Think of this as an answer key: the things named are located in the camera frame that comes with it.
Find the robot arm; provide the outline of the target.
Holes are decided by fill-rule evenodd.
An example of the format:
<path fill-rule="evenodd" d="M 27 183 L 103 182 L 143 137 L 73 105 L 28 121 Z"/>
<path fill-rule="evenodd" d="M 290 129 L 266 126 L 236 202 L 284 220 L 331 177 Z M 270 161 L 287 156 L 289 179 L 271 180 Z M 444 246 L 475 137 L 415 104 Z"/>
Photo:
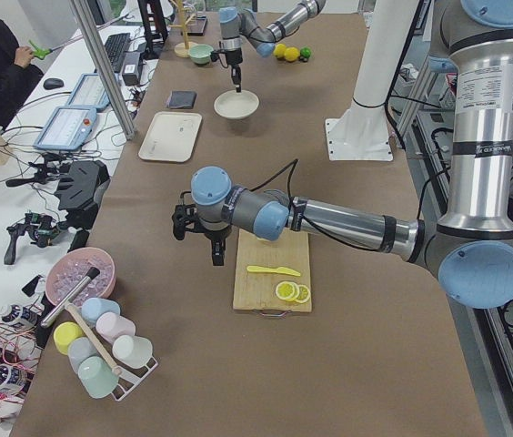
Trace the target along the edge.
<path fill-rule="evenodd" d="M 307 20 L 319 15 L 325 4 L 323 0 L 299 1 L 290 11 L 265 27 L 257 22 L 256 13 L 250 9 L 239 10 L 233 6 L 220 8 L 220 39 L 218 49 L 210 55 L 211 60 L 222 61 L 220 56 L 225 57 L 223 68 L 231 69 L 230 75 L 235 91 L 240 93 L 242 38 L 244 37 L 260 56 L 271 56 L 276 43 L 295 33 Z"/>
<path fill-rule="evenodd" d="M 377 134 L 391 121 L 387 105 L 413 37 L 422 1 L 377 1 L 351 106 L 329 121 L 330 160 L 392 161 L 387 138 Z M 446 178 L 446 211 L 421 219 L 427 176 L 419 194 L 417 218 L 405 221 L 291 196 L 290 162 L 255 188 L 233 185 L 220 167 L 199 169 L 191 179 L 191 204 L 184 192 L 172 215 L 178 240 L 199 233 L 212 243 L 214 265 L 224 265 L 226 238 L 237 227 L 269 241 L 284 229 L 317 233 L 369 252 L 396 254 L 435 277 L 453 300 L 475 309 L 492 309 L 513 300 L 513 221 L 508 217 L 513 163 L 513 1 L 433 1 L 427 67 L 458 73 L 449 166 L 441 164 L 436 183 Z M 326 1 L 298 1 L 269 25 L 256 13 L 236 7 L 218 12 L 217 56 L 233 56 L 238 89 L 241 40 L 263 57 L 273 43 L 292 36 L 321 14 Z M 287 194 L 259 192 L 291 168 Z"/>

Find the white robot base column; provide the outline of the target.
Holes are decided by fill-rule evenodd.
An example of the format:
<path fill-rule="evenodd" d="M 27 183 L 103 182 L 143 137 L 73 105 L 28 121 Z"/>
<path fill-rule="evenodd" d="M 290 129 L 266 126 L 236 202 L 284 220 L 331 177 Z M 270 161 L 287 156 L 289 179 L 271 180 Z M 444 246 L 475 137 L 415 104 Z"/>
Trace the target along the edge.
<path fill-rule="evenodd" d="M 330 160 L 393 159 L 386 117 L 387 97 L 418 9 L 418 1 L 376 2 L 351 105 L 340 118 L 326 120 Z"/>

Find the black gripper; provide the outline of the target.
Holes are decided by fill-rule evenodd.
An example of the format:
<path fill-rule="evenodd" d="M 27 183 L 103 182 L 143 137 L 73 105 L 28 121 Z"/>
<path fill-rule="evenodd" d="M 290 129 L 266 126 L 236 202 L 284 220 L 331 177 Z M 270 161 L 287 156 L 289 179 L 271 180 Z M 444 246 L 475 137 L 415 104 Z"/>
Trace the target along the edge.
<path fill-rule="evenodd" d="M 232 228 L 226 225 L 223 229 L 211 230 L 200 221 L 194 204 L 176 204 L 172 214 L 173 235 L 176 240 L 183 240 L 187 232 L 203 234 L 211 240 L 211 256 L 214 266 L 223 266 L 226 254 L 226 239 Z"/>
<path fill-rule="evenodd" d="M 218 42 L 218 48 L 210 54 L 212 62 L 219 62 L 223 68 L 231 67 L 231 79 L 237 93 L 242 92 L 242 40 L 240 38 L 222 39 Z"/>

